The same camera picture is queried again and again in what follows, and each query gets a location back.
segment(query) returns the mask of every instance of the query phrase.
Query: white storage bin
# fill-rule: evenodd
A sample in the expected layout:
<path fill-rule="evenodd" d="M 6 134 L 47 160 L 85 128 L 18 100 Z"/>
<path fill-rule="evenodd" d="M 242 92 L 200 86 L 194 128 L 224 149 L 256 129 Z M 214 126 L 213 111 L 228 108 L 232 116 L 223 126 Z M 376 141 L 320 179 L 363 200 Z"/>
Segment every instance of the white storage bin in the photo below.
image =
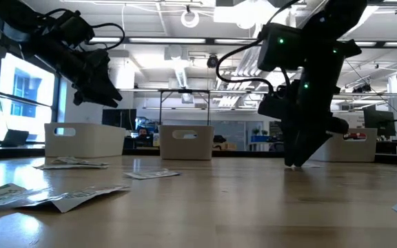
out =
<path fill-rule="evenodd" d="M 160 125 L 162 159 L 211 160 L 214 127 Z"/>
<path fill-rule="evenodd" d="M 63 128 L 63 134 L 55 134 Z M 98 158 L 121 156 L 125 129 L 90 123 L 45 124 L 45 156 Z"/>
<path fill-rule="evenodd" d="M 334 134 L 311 157 L 323 162 L 364 162 L 375 160 L 376 128 L 350 128 L 349 134 L 365 134 L 366 139 L 345 140 L 342 134 Z"/>

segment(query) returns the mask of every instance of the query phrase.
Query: wooden table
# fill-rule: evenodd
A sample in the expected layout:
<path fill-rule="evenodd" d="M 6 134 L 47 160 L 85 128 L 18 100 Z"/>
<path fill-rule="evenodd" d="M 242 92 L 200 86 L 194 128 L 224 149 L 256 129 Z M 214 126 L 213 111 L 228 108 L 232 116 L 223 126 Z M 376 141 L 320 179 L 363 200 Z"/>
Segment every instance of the wooden table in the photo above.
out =
<path fill-rule="evenodd" d="M 0 208 L 0 247 L 397 247 L 397 166 L 310 162 L 294 171 L 264 158 L 96 161 L 112 165 L 41 171 L 32 166 L 44 158 L 0 161 L 0 185 L 51 187 L 53 195 L 97 183 L 131 186 L 66 214 Z M 183 175 L 122 175 L 160 167 Z"/>

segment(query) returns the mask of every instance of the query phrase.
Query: glass wall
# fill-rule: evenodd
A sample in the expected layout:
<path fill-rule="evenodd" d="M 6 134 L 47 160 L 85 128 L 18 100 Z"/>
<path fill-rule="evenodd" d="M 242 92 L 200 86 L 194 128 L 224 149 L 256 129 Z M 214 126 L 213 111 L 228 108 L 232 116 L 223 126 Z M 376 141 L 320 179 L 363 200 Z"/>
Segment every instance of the glass wall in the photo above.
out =
<path fill-rule="evenodd" d="M 54 75 L 11 54 L 1 61 L 0 141 L 8 129 L 29 131 L 28 141 L 44 142 L 44 123 L 52 120 Z"/>

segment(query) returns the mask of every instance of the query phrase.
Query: security camera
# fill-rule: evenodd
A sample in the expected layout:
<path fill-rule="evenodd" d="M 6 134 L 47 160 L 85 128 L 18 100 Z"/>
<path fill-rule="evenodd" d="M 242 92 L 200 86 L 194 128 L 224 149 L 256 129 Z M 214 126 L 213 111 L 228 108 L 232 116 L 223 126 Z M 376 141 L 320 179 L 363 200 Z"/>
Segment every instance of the security camera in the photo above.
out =
<path fill-rule="evenodd" d="M 206 64 L 208 68 L 215 68 L 217 67 L 217 63 L 218 63 L 217 55 L 211 54 Z"/>

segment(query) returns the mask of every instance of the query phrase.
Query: person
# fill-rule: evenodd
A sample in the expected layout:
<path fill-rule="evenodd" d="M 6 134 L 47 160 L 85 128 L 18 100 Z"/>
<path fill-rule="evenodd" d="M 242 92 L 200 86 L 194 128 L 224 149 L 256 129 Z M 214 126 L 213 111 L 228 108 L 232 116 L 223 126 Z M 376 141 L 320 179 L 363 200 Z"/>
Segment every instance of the person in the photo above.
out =
<path fill-rule="evenodd" d="M 139 128 L 139 137 L 146 137 L 148 135 L 148 130 L 144 127 Z"/>

